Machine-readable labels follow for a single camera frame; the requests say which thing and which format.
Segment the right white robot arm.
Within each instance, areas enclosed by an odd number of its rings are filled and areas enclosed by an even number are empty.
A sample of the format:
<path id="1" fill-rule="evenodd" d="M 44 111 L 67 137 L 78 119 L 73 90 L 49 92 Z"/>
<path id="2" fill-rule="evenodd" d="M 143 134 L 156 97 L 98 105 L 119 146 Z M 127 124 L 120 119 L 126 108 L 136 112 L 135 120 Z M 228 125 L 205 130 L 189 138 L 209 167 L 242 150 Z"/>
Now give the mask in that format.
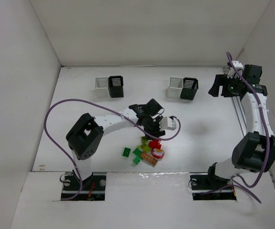
<path id="1" fill-rule="evenodd" d="M 267 88 L 260 84 L 262 67 L 229 61 L 228 74 L 218 74 L 209 90 L 213 97 L 238 97 L 245 115 L 246 134 L 232 156 L 208 169 L 207 182 L 227 183 L 243 173 L 257 173 L 256 183 L 275 161 L 275 135 L 268 119 Z"/>

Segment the red lego plate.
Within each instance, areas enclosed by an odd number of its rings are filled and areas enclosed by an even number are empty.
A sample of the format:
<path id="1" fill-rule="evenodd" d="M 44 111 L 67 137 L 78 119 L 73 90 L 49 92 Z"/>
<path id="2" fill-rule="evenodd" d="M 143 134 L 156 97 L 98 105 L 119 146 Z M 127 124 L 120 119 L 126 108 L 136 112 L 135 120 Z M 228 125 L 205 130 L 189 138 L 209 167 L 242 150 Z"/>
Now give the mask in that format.
<path id="1" fill-rule="evenodd" d="M 161 149 L 161 147 L 162 147 L 160 140 L 152 140 L 149 142 L 148 146 L 151 149 Z"/>

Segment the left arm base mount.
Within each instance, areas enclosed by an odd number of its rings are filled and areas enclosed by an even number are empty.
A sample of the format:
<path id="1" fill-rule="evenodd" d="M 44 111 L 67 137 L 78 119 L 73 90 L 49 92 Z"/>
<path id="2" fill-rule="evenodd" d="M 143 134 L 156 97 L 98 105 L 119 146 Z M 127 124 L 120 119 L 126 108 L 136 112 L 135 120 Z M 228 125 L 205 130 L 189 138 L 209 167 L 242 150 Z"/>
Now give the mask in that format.
<path id="1" fill-rule="evenodd" d="M 61 175 L 59 178 L 59 181 L 62 183 L 61 200 L 104 201 L 106 175 L 106 173 L 93 173 L 82 182 L 80 192 L 80 182 L 73 172 Z"/>

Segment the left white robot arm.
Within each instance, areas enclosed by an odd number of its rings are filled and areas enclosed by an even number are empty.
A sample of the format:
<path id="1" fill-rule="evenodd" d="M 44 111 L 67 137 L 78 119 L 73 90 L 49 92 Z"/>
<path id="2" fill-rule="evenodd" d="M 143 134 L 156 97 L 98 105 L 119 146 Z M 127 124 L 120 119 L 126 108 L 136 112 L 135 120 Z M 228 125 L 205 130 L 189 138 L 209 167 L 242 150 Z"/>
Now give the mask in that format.
<path id="1" fill-rule="evenodd" d="M 146 104 L 133 104 L 108 115 L 83 114 L 66 135 L 77 166 L 74 170 L 76 180 L 83 182 L 92 176 L 91 156 L 96 152 L 103 136 L 135 126 L 141 126 L 150 139 L 165 135 L 159 124 L 162 118 L 158 116 L 162 108 L 156 100 L 151 99 Z"/>

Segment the dark green lego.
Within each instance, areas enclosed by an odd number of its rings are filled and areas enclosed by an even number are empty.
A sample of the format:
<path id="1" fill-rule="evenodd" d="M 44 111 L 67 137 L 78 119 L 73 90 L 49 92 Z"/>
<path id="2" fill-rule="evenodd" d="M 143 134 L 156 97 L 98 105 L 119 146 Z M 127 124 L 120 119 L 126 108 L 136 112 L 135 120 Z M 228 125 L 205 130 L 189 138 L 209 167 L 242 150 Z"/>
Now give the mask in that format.
<path id="1" fill-rule="evenodd" d="M 131 149 L 125 147 L 124 150 L 123 150 L 122 156 L 123 156 L 123 157 L 129 157 L 130 152 L 131 152 Z"/>

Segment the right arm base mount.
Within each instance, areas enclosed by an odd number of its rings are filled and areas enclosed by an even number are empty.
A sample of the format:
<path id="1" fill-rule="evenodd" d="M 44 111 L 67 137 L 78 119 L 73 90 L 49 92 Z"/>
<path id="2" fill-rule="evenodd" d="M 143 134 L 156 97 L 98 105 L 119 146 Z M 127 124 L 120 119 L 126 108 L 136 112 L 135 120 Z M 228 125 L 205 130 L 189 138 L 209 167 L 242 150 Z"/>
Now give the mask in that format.
<path id="1" fill-rule="evenodd" d="M 229 180 L 209 180 L 207 173 L 190 173 L 188 186 L 193 200 L 237 200 L 234 188 Z"/>

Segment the red round flower lego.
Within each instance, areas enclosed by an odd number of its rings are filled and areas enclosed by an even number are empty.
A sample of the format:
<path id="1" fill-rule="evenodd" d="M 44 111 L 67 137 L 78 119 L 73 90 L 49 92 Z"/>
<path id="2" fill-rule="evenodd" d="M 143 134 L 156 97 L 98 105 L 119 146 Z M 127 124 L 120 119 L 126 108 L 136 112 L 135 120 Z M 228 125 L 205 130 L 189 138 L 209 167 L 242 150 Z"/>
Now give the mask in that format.
<path id="1" fill-rule="evenodd" d="M 152 156 L 156 159 L 163 159 L 165 155 L 165 152 L 161 149 L 158 148 L 154 148 L 152 149 Z"/>

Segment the green L-shaped lego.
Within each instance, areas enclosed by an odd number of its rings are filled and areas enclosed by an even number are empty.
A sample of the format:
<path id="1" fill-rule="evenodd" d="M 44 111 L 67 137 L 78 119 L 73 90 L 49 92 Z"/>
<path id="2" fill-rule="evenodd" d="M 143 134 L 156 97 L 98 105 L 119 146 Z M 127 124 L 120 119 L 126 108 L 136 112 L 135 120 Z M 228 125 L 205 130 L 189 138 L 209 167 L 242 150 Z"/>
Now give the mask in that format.
<path id="1" fill-rule="evenodd" d="M 142 159 L 141 155 L 136 155 L 135 158 L 133 159 L 133 163 L 134 163 L 135 165 L 137 165 L 137 164 L 139 164 L 142 160 L 143 160 L 143 159 Z"/>

